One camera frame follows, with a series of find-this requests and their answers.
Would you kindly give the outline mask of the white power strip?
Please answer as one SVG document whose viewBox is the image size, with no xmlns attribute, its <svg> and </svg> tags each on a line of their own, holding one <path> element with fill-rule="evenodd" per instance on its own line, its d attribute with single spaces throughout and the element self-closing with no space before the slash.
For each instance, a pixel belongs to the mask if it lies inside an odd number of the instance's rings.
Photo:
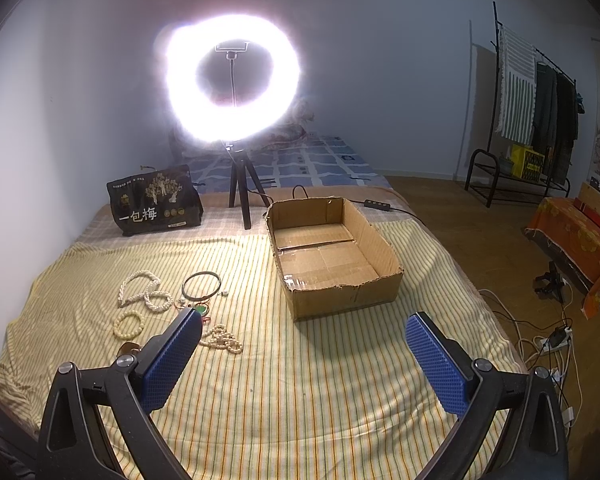
<svg viewBox="0 0 600 480">
<path fill-rule="evenodd" d="M 572 329 L 557 327 L 547 338 L 541 338 L 538 347 L 541 353 L 552 353 L 566 348 L 571 342 Z"/>
</svg>

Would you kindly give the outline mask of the yellow striped bed sheet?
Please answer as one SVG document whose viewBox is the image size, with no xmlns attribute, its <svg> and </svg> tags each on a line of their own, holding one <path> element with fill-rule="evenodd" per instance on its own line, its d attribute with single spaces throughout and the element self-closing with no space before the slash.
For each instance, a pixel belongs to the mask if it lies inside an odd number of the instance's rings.
<svg viewBox="0 0 600 480">
<path fill-rule="evenodd" d="M 500 370 L 521 362 L 451 255 L 413 220 L 379 226 L 404 275 L 396 300 L 294 322 L 264 234 L 95 247 L 76 244 L 33 283 L 7 326 L 0 408 L 40 430 L 57 367 L 109 365 L 120 341 L 122 281 L 155 273 L 177 292 L 210 270 L 227 294 L 211 318 L 242 352 L 199 348 L 152 418 L 199 479 L 411 479 L 454 424 L 408 351 L 404 324 L 424 311 L 470 356 Z"/>
</svg>

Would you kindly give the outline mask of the orange cloth covered stand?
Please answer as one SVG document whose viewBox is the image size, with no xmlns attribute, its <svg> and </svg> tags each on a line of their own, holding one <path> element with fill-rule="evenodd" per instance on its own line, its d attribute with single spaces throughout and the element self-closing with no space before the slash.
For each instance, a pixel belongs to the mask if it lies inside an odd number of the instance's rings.
<svg viewBox="0 0 600 480">
<path fill-rule="evenodd" d="M 575 198 L 543 198 L 524 234 L 539 234 L 558 249 L 588 289 L 584 315 L 600 312 L 600 189 L 583 182 Z"/>
</svg>

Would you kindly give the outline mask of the black snack bag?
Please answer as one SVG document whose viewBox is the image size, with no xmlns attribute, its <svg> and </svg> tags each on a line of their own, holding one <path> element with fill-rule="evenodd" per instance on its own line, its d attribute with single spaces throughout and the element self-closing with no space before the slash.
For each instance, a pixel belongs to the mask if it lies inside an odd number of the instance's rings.
<svg viewBox="0 0 600 480">
<path fill-rule="evenodd" d="M 185 165 L 111 181 L 107 191 L 123 236 L 201 225 L 204 207 Z"/>
</svg>

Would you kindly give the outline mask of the open cardboard box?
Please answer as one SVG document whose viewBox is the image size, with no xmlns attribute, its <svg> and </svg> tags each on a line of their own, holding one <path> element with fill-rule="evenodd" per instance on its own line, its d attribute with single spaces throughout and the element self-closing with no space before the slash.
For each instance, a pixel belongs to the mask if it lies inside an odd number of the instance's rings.
<svg viewBox="0 0 600 480">
<path fill-rule="evenodd" d="M 295 321 L 396 300 L 403 278 L 396 252 L 350 200 L 280 200 L 264 220 Z"/>
</svg>

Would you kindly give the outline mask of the yellow black crate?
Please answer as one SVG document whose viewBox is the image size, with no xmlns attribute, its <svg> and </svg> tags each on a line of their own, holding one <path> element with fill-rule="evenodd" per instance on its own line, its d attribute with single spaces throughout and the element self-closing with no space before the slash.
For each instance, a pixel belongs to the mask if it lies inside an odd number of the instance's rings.
<svg viewBox="0 0 600 480">
<path fill-rule="evenodd" d="M 538 182 L 544 169 L 545 157 L 528 146 L 512 144 L 507 149 L 509 173 L 518 179 Z"/>
</svg>

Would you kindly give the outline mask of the black clothes rack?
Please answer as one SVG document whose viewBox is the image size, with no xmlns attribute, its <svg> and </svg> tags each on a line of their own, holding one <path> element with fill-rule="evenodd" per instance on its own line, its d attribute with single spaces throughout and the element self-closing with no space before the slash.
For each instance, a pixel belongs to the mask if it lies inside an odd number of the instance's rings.
<svg viewBox="0 0 600 480">
<path fill-rule="evenodd" d="M 581 111 L 576 81 L 495 20 L 496 79 L 488 140 L 472 154 L 465 188 L 486 201 L 536 205 L 571 191 L 567 177 Z"/>
</svg>

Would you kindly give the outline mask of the black tripod stand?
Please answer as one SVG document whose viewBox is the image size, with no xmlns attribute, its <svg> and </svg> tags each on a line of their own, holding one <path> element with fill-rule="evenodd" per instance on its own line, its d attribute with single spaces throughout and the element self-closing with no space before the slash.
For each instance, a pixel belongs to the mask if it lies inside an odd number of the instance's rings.
<svg viewBox="0 0 600 480">
<path fill-rule="evenodd" d="M 252 227 L 250 214 L 249 195 L 260 197 L 265 208 L 272 205 L 273 200 L 265 193 L 262 182 L 257 174 L 256 168 L 245 150 L 236 150 L 233 145 L 225 147 L 227 155 L 230 156 L 230 192 L 228 192 L 228 206 L 234 208 L 239 200 L 242 211 L 242 224 L 245 230 Z"/>
</svg>

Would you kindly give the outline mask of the dark hanging clothes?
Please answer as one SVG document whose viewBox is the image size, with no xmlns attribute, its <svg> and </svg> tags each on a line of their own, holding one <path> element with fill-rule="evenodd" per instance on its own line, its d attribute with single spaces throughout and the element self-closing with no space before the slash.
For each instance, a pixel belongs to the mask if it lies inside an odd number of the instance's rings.
<svg viewBox="0 0 600 480">
<path fill-rule="evenodd" d="M 579 133 L 577 91 L 573 81 L 552 66 L 536 64 L 532 148 L 545 157 L 544 172 L 565 184 Z"/>
</svg>

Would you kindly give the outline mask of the striped white green garment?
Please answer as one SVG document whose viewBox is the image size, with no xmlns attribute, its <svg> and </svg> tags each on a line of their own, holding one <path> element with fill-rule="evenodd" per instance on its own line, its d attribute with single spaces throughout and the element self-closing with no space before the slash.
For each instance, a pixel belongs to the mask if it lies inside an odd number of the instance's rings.
<svg viewBox="0 0 600 480">
<path fill-rule="evenodd" d="M 498 26 L 500 104 L 496 130 L 503 139 L 529 145 L 536 98 L 535 47 L 504 25 Z"/>
</svg>

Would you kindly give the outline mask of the phone holder clamp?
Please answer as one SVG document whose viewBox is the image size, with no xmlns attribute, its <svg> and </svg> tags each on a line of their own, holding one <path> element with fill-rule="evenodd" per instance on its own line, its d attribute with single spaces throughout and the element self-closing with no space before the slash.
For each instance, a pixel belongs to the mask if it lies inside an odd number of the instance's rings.
<svg viewBox="0 0 600 480">
<path fill-rule="evenodd" d="M 243 42 L 242 44 L 228 44 L 224 46 L 224 44 L 219 44 L 214 48 L 215 53 L 222 53 L 225 55 L 227 61 L 234 62 L 238 55 L 247 53 L 249 49 L 248 42 Z"/>
</svg>

